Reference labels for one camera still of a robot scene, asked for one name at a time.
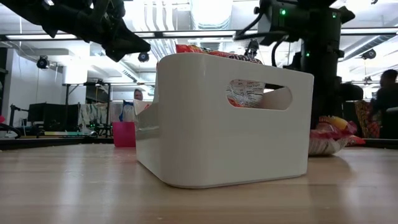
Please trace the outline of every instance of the wooden tabletop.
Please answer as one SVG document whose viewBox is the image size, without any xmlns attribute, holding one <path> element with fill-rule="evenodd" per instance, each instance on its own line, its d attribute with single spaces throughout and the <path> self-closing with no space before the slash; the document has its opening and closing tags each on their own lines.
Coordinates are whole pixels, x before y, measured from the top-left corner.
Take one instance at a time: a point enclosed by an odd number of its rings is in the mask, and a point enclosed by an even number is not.
<svg viewBox="0 0 398 224">
<path fill-rule="evenodd" d="M 398 223 L 398 151 L 310 158 L 303 177 L 206 190 L 168 187 L 133 149 L 0 153 L 0 223 Z"/>
</svg>

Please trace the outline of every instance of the white wall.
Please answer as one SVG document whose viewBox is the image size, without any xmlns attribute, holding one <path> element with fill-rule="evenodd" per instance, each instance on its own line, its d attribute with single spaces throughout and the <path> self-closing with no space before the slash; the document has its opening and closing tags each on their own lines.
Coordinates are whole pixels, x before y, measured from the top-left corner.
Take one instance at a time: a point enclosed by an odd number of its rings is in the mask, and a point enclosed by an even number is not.
<svg viewBox="0 0 398 224">
<path fill-rule="evenodd" d="M 76 83 L 85 83 L 87 82 L 87 67 L 79 64 L 76 65 L 68 65 L 63 68 L 63 83 L 68 84 L 76 84 Z M 74 89 L 74 86 L 71 86 L 69 92 Z M 71 94 L 69 94 L 70 105 L 74 105 L 77 103 L 85 104 L 86 103 L 86 87 L 79 86 L 77 87 Z"/>
<path fill-rule="evenodd" d="M 9 74 L 6 75 L 2 114 L 7 124 L 12 104 L 29 109 L 29 105 L 33 103 L 65 103 L 61 72 L 55 77 L 55 70 L 40 70 L 35 62 L 20 57 L 14 49 L 8 50 L 6 69 Z M 22 118 L 27 118 L 27 112 L 16 111 L 14 126 L 20 126 Z"/>
</svg>

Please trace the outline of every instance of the bin handle cutout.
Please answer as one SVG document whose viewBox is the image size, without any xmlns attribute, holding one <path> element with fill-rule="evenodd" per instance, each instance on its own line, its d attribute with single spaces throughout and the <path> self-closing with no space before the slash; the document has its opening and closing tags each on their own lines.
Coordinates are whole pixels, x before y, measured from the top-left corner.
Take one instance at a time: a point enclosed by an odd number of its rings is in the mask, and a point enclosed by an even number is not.
<svg viewBox="0 0 398 224">
<path fill-rule="evenodd" d="M 292 104 L 291 90 L 283 86 L 277 90 L 264 88 L 265 83 L 252 80 L 232 80 L 226 89 L 230 105 L 237 108 L 287 110 Z"/>
</svg>

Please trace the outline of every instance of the red snack bag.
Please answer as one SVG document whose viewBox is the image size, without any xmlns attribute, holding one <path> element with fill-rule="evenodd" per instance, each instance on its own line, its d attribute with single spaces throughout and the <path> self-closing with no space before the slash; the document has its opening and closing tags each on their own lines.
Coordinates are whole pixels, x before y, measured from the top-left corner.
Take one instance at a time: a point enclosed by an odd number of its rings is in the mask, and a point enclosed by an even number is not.
<svg viewBox="0 0 398 224">
<path fill-rule="evenodd" d="M 344 148 L 356 132 L 356 125 L 338 117 L 323 116 L 317 128 L 310 131 L 310 156 L 329 156 Z"/>
<path fill-rule="evenodd" d="M 346 146 L 360 146 L 366 144 L 365 140 L 361 139 L 358 136 L 352 135 L 348 138 L 348 142 Z"/>
<path fill-rule="evenodd" d="M 177 53 L 201 53 L 210 54 L 219 57 L 231 58 L 236 60 L 243 60 L 245 62 L 252 62 L 262 64 L 260 60 L 250 58 L 244 55 L 236 55 L 227 52 L 220 52 L 217 50 L 204 49 L 194 45 L 177 44 L 175 46 Z M 226 95 L 231 105 L 235 107 L 258 108 L 264 93 L 265 83 L 254 82 L 249 80 L 232 80 L 226 89 Z"/>
</svg>

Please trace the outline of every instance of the camera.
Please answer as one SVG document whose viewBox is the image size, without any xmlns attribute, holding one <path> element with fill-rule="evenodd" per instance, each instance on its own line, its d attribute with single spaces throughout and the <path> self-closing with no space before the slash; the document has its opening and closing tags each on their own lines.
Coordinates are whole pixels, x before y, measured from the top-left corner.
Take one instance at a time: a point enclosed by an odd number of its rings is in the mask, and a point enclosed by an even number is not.
<svg viewBox="0 0 398 224">
<path fill-rule="evenodd" d="M 362 59 L 366 60 L 366 59 L 374 59 L 376 57 L 376 51 L 371 49 L 368 50 L 367 52 L 362 54 Z"/>
<path fill-rule="evenodd" d="M 36 63 L 39 69 L 48 69 L 50 67 L 50 62 L 47 56 L 40 56 L 40 59 Z"/>
<path fill-rule="evenodd" d="M 138 61 L 147 62 L 149 61 L 149 54 L 147 52 L 142 52 L 138 55 Z"/>
<path fill-rule="evenodd" d="M 248 56 L 250 58 L 255 58 L 257 56 L 257 51 L 260 49 L 259 42 L 257 39 L 251 39 L 248 47 L 246 47 L 246 50 L 244 52 L 245 56 Z"/>
</svg>

